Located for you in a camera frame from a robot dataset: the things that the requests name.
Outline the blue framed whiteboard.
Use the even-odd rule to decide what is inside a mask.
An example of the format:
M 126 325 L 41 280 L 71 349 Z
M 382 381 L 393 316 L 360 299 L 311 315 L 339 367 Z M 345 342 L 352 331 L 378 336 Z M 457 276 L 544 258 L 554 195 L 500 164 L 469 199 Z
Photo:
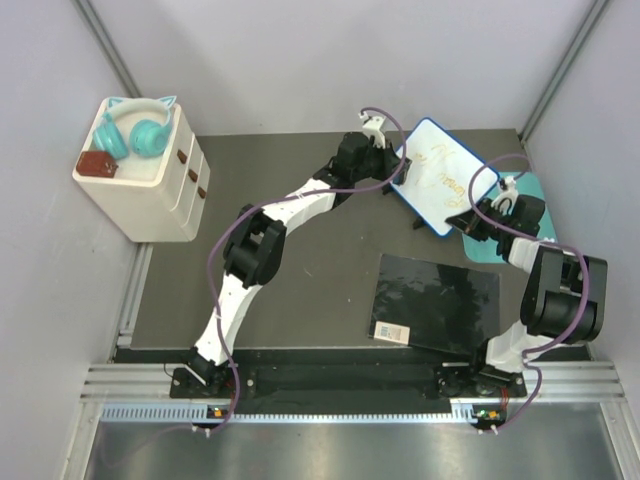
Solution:
M 406 140 L 411 165 L 405 181 L 393 190 L 419 219 L 440 237 L 452 227 L 446 219 L 471 209 L 470 199 L 483 198 L 499 181 L 499 173 L 429 117 L 421 119 Z

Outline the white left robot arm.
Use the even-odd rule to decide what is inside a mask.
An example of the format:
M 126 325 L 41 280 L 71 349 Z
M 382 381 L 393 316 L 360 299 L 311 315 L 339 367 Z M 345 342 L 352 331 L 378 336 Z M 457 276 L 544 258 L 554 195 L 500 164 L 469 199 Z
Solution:
M 278 272 L 287 236 L 356 193 L 403 183 L 410 165 L 407 150 L 406 142 L 395 150 L 385 138 L 349 132 L 329 162 L 298 190 L 243 207 L 207 260 L 211 267 L 221 252 L 224 265 L 221 287 L 207 272 L 213 311 L 186 362 L 197 390 L 216 396 L 226 387 L 226 370 L 237 371 L 231 359 L 236 335 L 253 298 Z

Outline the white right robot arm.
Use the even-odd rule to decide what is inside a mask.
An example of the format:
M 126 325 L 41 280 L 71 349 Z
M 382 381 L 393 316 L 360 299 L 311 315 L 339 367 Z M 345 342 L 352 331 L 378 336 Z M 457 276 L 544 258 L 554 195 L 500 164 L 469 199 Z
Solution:
M 607 262 L 539 239 L 543 200 L 520 195 L 508 210 L 500 206 L 485 198 L 446 219 L 472 239 L 496 241 L 496 254 L 528 274 L 519 319 L 484 341 L 466 372 L 469 388 L 481 396 L 513 383 L 549 350 L 593 341 L 604 322 Z

